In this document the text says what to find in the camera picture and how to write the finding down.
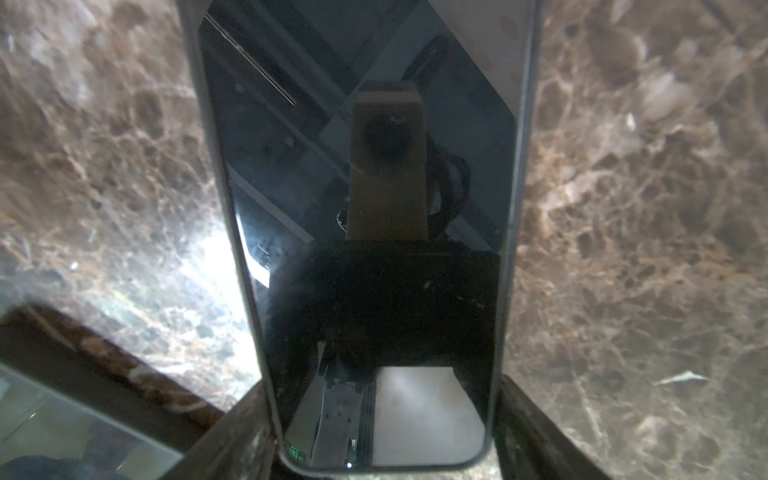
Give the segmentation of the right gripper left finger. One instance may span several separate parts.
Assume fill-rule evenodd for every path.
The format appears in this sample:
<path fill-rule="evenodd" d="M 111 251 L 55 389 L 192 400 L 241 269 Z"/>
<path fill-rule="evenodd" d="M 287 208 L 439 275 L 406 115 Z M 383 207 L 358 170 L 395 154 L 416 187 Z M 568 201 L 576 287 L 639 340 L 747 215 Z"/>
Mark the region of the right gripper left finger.
<path fill-rule="evenodd" d="M 260 381 L 162 479 L 268 479 L 275 447 L 268 395 Z"/>

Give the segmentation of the phone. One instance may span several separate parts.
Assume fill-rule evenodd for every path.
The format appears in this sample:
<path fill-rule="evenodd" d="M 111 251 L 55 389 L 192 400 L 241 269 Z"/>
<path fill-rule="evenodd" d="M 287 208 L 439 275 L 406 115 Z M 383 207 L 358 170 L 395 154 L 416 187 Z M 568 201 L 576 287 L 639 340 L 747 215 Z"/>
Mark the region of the phone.
<path fill-rule="evenodd" d="M 538 1 L 183 1 L 270 435 L 297 473 L 492 444 Z"/>

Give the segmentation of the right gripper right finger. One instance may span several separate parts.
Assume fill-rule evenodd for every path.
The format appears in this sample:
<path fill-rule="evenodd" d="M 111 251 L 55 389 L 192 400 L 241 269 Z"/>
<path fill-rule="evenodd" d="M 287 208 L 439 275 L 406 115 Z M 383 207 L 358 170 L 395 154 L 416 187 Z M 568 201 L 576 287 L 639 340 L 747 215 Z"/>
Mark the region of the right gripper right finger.
<path fill-rule="evenodd" d="M 493 438 L 504 480 L 609 478 L 507 375 L 499 386 Z"/>

